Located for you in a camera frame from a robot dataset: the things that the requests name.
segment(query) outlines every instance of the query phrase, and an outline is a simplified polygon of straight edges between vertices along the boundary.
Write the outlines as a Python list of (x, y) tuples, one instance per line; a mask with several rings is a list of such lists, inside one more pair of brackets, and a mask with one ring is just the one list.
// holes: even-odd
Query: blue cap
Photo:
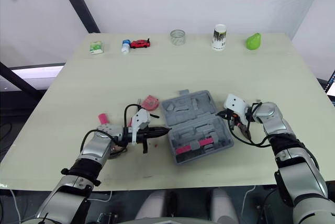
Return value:
[(123, 40), (123, 41), (122, 41), (122, 44), (124, 44), (124, 43), (127, 43), (127, 44), (130, 45), (130, 40), (128, 40), (128, 39), (127, 39), (127, 40)]

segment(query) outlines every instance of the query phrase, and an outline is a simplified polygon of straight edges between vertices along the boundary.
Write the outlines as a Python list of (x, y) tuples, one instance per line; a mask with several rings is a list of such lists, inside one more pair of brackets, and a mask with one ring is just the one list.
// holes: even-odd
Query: table surface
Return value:
[[(172, 45), (169, 35), (87, 35), (0, 164), (0, 188), (52, 190), (61, 169), (74, 163), (84, 135), (99, 125), (98, 114), (122, 124), (126, 105), (149, 94), (160, 100), (177, 97), (183, 89), (209, 90), (219, 109), (229, 93), (248, 103), (277, 103), (317, 158), (324, 179), (335, 180), (335, 109), (329, 98), (286, 35), (263, 34), (255, 51), (244, 46), (248, 36), (228, 34), (226, 48), (216, 52), (211, 35), (187, 35), (182, 46)], [(148, 37), (151, 47), (121, 54), (122, 40)], [(91, 55), (89, 44), (97, 40), (105, 43), (105, 52)], [(160, 109), (154, 113), (162, 115)], [(162, 118), (151, 120), (152, 126), (163, 124)], [(255, 141), (264, 137), (260, 124), (252, 124), (251, 133)], [(150, 140), (147, 154), (141, 145), (130, 145), (127, 153), (107, 161), (95, 190), (274, 184), (271, 148), (234, 142), (181, 166), (174, 164), (166, 136)]]

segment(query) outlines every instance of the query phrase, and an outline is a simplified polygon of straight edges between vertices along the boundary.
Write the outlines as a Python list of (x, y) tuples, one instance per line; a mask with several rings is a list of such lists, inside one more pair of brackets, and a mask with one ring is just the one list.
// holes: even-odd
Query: gray plastic case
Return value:
[[(171, 128), (168, 137), (175, 163), (184, 164), (232, 147), (232, 137), (222, 118), (216, 116), (218, 111), (209, 91), (180, 93), (180, 97), (161, 103), (166, 125)], [(213, 143), (202, 145), (207, 138)]]

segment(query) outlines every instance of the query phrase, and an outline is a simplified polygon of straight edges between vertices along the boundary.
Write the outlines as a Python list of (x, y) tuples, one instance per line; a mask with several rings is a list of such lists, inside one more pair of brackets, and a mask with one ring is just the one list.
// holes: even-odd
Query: paper cup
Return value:
[(223, 24), (217, 24), (214, 28), (213, 38), (211, 40), (211, 47), (213, 50), (221, 51), (226, 47), (226, 33), (227, 27)]

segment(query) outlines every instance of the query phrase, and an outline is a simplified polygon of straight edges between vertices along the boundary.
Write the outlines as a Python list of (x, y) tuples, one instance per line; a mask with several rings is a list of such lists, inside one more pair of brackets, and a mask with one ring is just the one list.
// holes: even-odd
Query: black pole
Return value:
[(98, 26), (96, 25), (91, 12), (88, 10), (84, 0), (69, 0), (74, 10), (77, 12), (80, 20), (84, 24), (88, 33), (100, 33)]
[(5, 66), (2, 62), (0, 62), (0, 75), (5, 79), (10, 81), (16, 87), (18, 87), (23, 92), (27, 93), (37, 101), (40, 101), (43, 94), (24, 81), (21, 77), (16, 75), (13, 71), (11, 71), (7, 66)]

